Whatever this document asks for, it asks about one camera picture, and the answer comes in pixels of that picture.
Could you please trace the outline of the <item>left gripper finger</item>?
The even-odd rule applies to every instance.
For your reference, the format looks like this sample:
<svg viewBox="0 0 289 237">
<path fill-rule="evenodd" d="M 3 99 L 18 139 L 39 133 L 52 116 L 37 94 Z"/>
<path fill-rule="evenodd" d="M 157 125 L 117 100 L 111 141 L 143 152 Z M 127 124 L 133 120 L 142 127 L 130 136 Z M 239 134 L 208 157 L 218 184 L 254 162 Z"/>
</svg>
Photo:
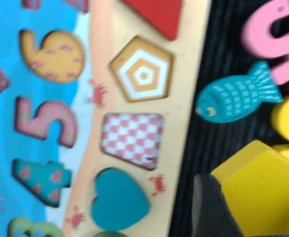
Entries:
<svg viewBox="0 0 289 237">
<path fill-rule="evenodd" d="M 194 237 L 241 237 L 219 182 L 210 174 L 194 177 L 193 189 Z"/>
</svg>

